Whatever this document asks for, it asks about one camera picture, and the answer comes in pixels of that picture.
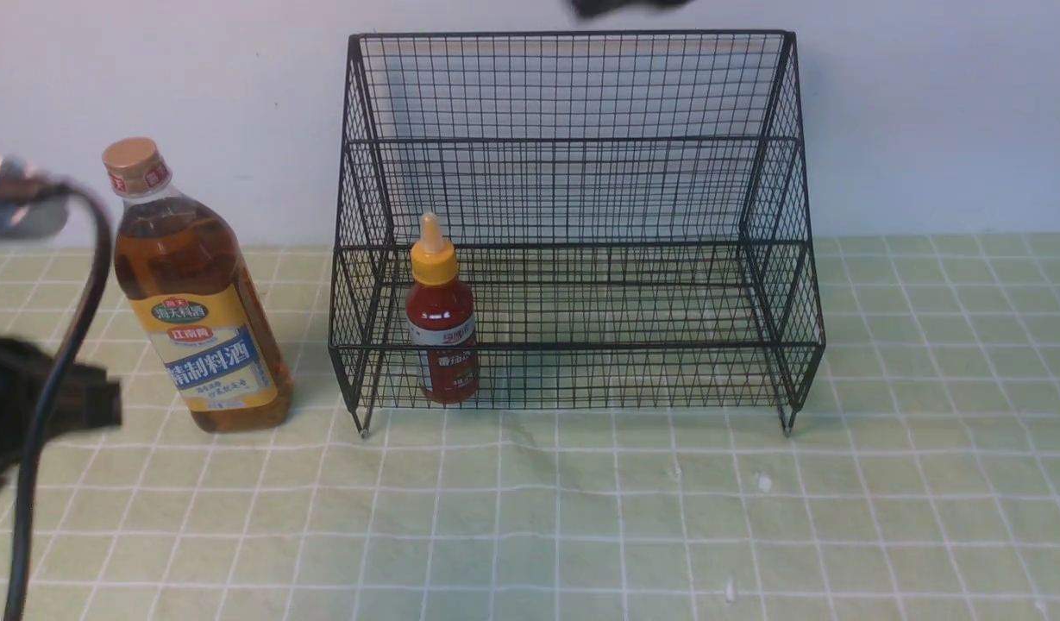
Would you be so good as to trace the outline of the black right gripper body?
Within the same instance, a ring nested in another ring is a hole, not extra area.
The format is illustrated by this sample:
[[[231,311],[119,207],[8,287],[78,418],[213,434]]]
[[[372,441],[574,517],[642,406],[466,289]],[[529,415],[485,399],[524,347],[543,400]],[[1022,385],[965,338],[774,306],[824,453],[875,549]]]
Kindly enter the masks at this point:
[[[676,10],[689,3],[688,0],[573,0],[570,8],[573,8],[578,19],[591,20],[632,10],[653,12]]]

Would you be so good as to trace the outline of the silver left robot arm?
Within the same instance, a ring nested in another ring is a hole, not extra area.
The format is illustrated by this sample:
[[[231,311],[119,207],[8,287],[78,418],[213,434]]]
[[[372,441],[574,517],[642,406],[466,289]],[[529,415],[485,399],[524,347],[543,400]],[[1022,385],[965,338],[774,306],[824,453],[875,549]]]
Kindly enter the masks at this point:
[[[73,192],[8,158],[0,158],[0,242],[52,239],[65,227]],[[118,428],[121,387],[95,363],[71,354],[50,412],[41,426],[40,447],[58,436]],[[45,385],[56,357],[17,336],[0,336],[0,491],[8,471],[28,463],[28,440],[35,433]]]

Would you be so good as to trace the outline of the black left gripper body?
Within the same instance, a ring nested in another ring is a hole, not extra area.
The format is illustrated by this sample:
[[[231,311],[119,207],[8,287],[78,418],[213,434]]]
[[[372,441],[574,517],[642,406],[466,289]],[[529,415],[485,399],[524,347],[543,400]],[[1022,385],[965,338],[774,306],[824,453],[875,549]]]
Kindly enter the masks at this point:
[[[55,359],[32,342],[0,336],[0,490],[8,469],[21,463],[22,448],[45,382]],[[121,386],[92,363],[68,367],[45,440],[63,434],[119,428]]]

